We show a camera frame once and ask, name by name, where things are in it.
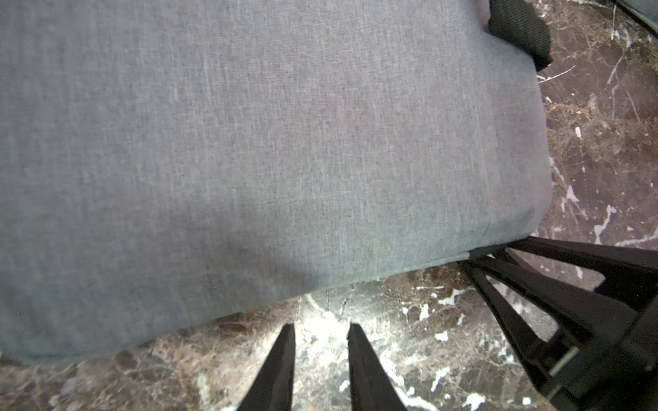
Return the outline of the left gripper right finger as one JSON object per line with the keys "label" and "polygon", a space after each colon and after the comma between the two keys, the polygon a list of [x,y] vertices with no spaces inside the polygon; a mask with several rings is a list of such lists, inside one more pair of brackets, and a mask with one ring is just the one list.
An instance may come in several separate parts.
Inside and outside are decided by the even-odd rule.
{"label": "left gripper right finger", "polygon": [[363,328],[357,323],[350,324],[348,351],[351,409],[406,411]]}

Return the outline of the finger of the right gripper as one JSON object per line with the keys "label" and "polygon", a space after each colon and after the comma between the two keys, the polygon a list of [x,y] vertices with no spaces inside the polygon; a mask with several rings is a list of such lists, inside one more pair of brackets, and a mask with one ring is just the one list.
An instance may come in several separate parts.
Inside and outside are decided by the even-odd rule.
{"label": "finger of the right gripper", "polygon": [[522,240],[495,246],[493,253],[508,248],[577,265],[603,275],[629,272],[639,277],[657,277],[657,252],[654,250],[529,236]]}
{"label": "finger of the right gripper", "polygon": [[635,325],[638,312],[611,297],[531,272],[505,260],[484,257],[459,263],[492,310],[516,353],[524,359],[541,339],[488,278],[494,278],[548,314],[584,356],[614,350]]}

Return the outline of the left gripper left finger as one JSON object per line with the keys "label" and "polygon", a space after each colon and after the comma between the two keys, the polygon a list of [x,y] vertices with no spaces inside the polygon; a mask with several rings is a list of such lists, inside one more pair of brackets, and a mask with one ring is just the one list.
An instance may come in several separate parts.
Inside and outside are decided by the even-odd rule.
{"label": "left gripper left finger", "polygon": [[254,383],[237,410],[291,411],[295,356],[295,328],[289,323],[282,327]]}

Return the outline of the grey laptop bag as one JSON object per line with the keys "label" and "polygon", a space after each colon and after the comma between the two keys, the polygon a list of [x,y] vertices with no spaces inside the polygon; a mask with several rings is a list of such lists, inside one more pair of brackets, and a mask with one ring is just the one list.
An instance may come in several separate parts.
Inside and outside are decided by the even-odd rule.
{"label": "grey laptop bag", "polygon": [[471,1],[4,1],[1,351],[73,362],[529,236],[530,56]]}
{"label": "grey laptop bag", "polygon": [[657,34],[657,0],[614,0],[624,10],[637,17],[654,34]]}

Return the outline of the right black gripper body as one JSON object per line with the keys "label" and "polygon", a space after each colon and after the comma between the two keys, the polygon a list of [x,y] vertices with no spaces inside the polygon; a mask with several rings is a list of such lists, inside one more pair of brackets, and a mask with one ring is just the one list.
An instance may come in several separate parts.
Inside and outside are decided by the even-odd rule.
{"label": "right black gripper body", "polygon": [[534,346],[534,385],[556,409],[657,407],[656,296],[560,292],[534,303],[557,325]]}

